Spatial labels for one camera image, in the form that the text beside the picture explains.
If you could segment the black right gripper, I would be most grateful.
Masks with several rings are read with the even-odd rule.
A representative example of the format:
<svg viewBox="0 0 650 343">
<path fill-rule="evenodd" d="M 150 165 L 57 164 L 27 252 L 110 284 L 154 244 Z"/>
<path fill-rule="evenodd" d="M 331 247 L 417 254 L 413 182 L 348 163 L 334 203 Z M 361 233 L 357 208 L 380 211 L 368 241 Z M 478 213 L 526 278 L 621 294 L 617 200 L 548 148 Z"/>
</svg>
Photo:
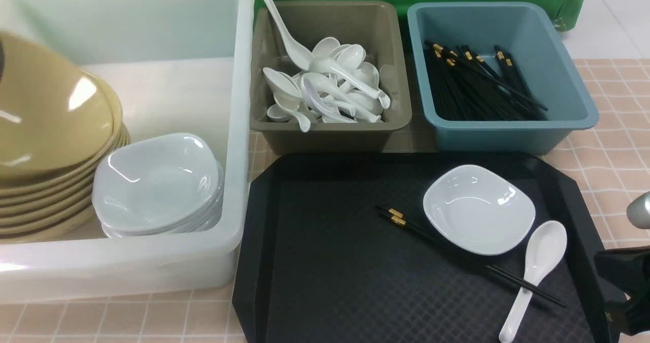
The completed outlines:
<svg viewBox="0 0 650 343">
<path fill-rule="evenodd" d="M 600 278 L 615 285 L 629 299 L 606 301 L 605 316 L 610 326 L 627 336 L 649 330 L 649 248 L 634 246 L 599 251 L 594 263 Z"/>
</svg>

